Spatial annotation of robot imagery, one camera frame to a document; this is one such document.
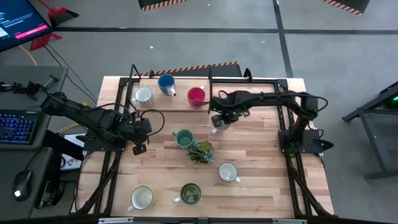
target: green mug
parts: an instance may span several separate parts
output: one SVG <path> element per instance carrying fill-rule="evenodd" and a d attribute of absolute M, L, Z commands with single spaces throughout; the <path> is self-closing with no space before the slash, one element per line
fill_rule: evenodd
<path fill-rule="evenodd" d="M 188 149 L 195 141 L 195 137 L 193 136 L 192 132 L 186 129 L 177 133 L 173 131 L 173 135 L 175 136 L 175 141 L 177 142 L 178 146 L 180 146 L 182 149 Z"/>
<path fill-rule="evenodd" d="M 198 203 L 201 199 L 201 190 L 197 184 L 188 183 L 185 184 L 180 191 L 180 196 L 178 198 L 173 199 L 174 204 L 178 204 L 180 202 L 185 202 L 189 205 L 194 205 Z"/>

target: red mug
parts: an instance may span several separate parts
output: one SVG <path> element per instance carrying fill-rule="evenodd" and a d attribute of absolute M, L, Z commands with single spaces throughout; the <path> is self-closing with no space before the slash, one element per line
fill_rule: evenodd
<path fill-rule="evenodd" d="M 203 90 L 205 87 L 193 87 L 188 91 L 188 102 L 191 107 L 199 109 L 204 105 L 206 93 Z"/>

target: keyboard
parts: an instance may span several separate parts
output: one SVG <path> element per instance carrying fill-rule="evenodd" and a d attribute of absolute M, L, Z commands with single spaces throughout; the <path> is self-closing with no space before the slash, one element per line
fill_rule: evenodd
<path fill-rule="evenodd" d="M 39 111 L 0 110 L 0 144 L 32 144 Z"/>

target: small potted plant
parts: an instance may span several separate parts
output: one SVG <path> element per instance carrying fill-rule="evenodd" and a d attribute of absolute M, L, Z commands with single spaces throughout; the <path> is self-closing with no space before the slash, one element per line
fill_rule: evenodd
<path fill-rule="evenodd" d="M 188 155 L 196 162 L 213 163 L 215 159 L 213 145 L 209 141 L 193 143 L 188 149 Z"/>

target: yellow cable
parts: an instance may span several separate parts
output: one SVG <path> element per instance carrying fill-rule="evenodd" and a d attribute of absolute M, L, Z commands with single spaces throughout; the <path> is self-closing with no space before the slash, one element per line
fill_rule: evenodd
<path fill-rule="evenodd" d="M 77 128 L 77 127 L 80 127 L 80 126 L 81 126 L 80 124 L 69 125 L 67 127 L 62 128 L 61 130 L 57 131 L 57 133 L 62 134 L 62 133 L 65 133 L 65 132 L 67 132 L 67 131 L 69 131 L 69 130 L 71 130 L 73 128 Z"/>
<path fill-rule="evenodd" d="M 20 45 L 19 47 L 22 48 L 29 55 L 29 57 L 32 59 L 33 63 L 35 63 L 35 66 L 37 66 L 37 63 L 36 63 L 35 59 L 33 58 L 33 56 L 22 45 Z"/>

